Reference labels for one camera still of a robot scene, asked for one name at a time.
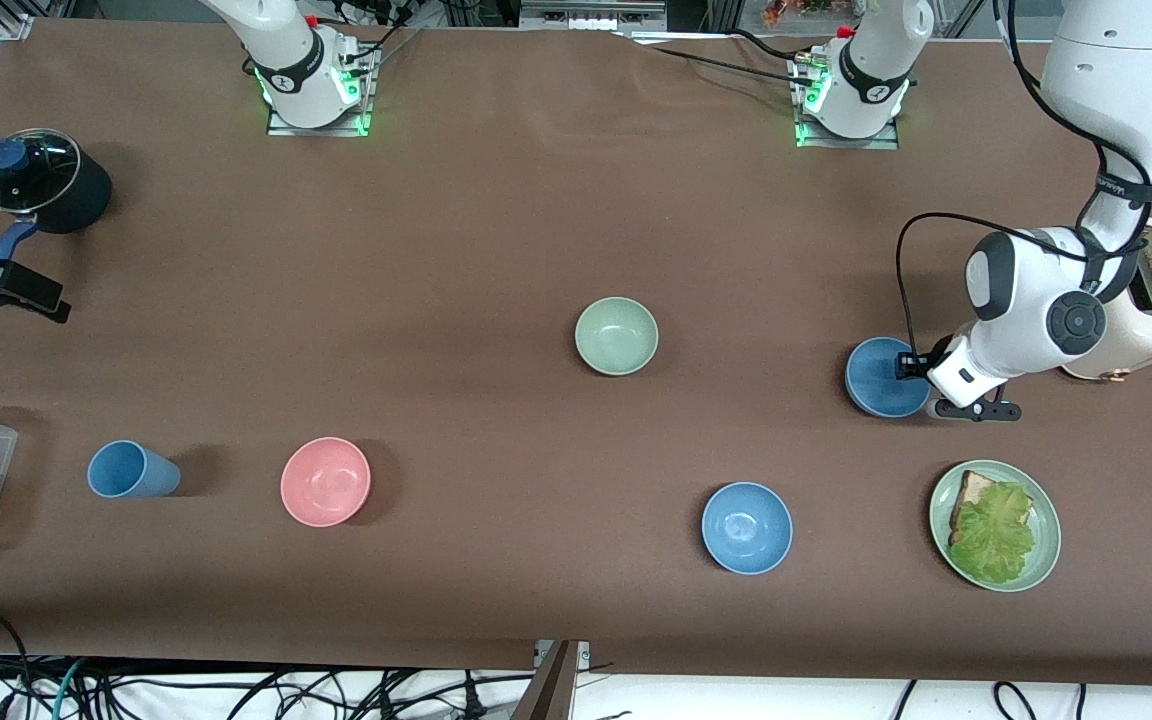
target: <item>blue cup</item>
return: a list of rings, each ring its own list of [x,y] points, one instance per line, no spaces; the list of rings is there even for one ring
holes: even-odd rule
[[[88,486],[99,497],[166,497],[179,484],[175,462],[129,439],[101,447],[88,462]]]

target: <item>green bowl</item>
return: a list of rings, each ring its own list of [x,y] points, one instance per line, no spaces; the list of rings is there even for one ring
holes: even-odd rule
[[[639,372],[655,355],[659,340],[655,318],[628,297],[604,297],[576,320],[576,351],[605,376]]]
[[[1020,577],[1009,579],[1006,583],[991,583],[986,579],[976,579],[972,575],[965,574],[963,569],[954,564],[950,560],[950,516],[954,514],[954,505],[958,498],[958,488],[963,486],[963,472],[975,470],[977,473],[991,480],[1020,483],[1025,488],[1025,495],[1034,500],[1034,507],[1029,514],[1029,529],[1034,533],[1034,547],[1025,556],[1025,569],[1020,571]],[[1060,558],[1060,520],[1056,520],[1056,507],[1052,505],[1051,498],[1038,483],[1023,471],[1007,465],[1006,462],[996,460],[969,460],[963,464],[955,465],[942,475],[941,482],[935,484],[932,491],[932,502],[929,507],[929,523],[932,524],[932,539],[935,541],[935,550],[941,551],[941,556],[954,568],[956,574],[963,575],[973,584],[980,588],[991,589],[998,592],[1020,592],[1033,588],[1044,579],[1056,566]]]

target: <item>blue pot handle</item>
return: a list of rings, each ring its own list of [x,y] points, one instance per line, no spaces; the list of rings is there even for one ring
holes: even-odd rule
[[[20,245],[20,241],[26,240],[26,237],[32,236],[37,232],[38,225],[33,223],[32,218],[10,223],[8,229],[5,229],[3,234],[0,234],[0,263],[12,259],[15,247]]]

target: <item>blue lid knob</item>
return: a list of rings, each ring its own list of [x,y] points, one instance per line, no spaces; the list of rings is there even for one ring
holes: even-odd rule
[[[24,143],[3,138],[0,141],[0,170],[18,170],[29,165]]]

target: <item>black pot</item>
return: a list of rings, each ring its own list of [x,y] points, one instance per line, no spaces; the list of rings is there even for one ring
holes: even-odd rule
[[[78,232],[109,206],[109,173],[54,129],[26,129],[0,141],[0,210],[17,220],[0,236],[0,260],[36,232]]]

